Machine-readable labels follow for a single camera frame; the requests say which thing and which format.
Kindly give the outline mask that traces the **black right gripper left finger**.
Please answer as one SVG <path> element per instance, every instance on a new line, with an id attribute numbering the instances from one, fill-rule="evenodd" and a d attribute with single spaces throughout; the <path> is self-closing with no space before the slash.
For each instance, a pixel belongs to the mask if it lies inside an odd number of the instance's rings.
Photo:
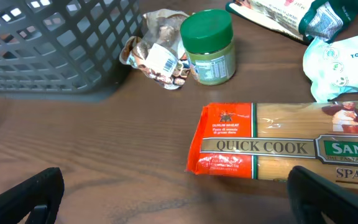
<path id="1" fill-rule="evenodd" d="M 62 172 L 49 167 L 0 194 L 0 223 L 54 224 L 65 190 Z"/>

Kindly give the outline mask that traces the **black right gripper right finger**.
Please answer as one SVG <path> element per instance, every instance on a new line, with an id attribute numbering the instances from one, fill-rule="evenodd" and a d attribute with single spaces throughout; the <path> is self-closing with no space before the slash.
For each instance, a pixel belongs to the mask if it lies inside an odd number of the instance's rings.
<path id="1" fill-rule="evenodd" d="M 291 210 L 298 223 L 358 223 L 358 196 L 302 166 L 287 180 Z"/>

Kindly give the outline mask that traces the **orange quick cook spaghetti pack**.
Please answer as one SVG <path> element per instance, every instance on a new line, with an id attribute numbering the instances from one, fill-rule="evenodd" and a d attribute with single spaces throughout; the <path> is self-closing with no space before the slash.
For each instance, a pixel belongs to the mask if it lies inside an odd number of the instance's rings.
<path id="1" fill-rule="evenodd" d="M 201 112 L 186 169 L 285 181 L 295 166 L 358 189 L 358 101 L 210 103 Z"/>

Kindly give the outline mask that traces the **mint toilet tissue pack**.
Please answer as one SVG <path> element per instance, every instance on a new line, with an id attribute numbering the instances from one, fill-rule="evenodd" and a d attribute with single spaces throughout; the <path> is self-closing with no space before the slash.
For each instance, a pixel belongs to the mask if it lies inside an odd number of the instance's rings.
<path id="1" fill-rule="evenodd" d="M 303 56 L 303 70 L 311 80 L 311 94 L 318 103 L 343 93 L 357 93 L 358 35 L 330 44 L 315 38 Z"/>

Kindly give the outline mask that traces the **dark green snack bag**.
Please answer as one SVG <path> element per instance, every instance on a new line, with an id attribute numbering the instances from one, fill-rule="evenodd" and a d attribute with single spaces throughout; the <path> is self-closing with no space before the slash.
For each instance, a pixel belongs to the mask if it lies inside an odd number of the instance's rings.
<path id="1" fill-rule="evenodd" d="M 332 42 L 358 15 L 358 0 L 234 0 L 226 11 L 308 45 Z"/>

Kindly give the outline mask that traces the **brown snack packet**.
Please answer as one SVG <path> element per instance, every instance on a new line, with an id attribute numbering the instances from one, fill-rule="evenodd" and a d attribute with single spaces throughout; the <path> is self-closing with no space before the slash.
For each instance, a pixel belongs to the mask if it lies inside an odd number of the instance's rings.
<path id="1" fill-rule="evenodd" d="M 190 74 L 190 66 L 180 35 L 180 26 L 188 18 L 182 11 L 160 9 L 143 16 L 147 32 L 132 36 L 124 45 L 119 60 L 157 82 L 167 90 L 181 88 Z"/>

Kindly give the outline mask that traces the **green lidded pesto jar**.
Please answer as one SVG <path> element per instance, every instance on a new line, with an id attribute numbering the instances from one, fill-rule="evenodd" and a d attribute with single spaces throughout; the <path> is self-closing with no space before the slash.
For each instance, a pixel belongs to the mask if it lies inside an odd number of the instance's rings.
<path id="1" fill-rule="evenodd" d="M 220 85 L 234 75 L 234 32 L 227 11 L 208 9 L 194 13 L 182 22 L 180 34 L 196 81 L 202 85 Z"/>

